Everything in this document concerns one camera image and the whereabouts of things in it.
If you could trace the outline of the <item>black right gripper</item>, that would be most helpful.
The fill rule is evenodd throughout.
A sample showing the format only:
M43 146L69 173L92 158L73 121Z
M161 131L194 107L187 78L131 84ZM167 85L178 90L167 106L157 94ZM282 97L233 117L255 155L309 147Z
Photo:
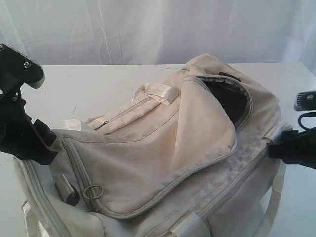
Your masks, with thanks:
M288 130L268 144L268 156L285 164L316 168L316 131Z

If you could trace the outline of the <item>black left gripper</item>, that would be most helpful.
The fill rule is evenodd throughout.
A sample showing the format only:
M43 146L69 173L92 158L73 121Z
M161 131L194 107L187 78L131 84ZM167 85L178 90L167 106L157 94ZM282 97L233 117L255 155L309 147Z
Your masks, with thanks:
M56 134L39 119L32 122L25 104L20 98L0 102L0 150L22 161L49 165L58 154L51 147Z

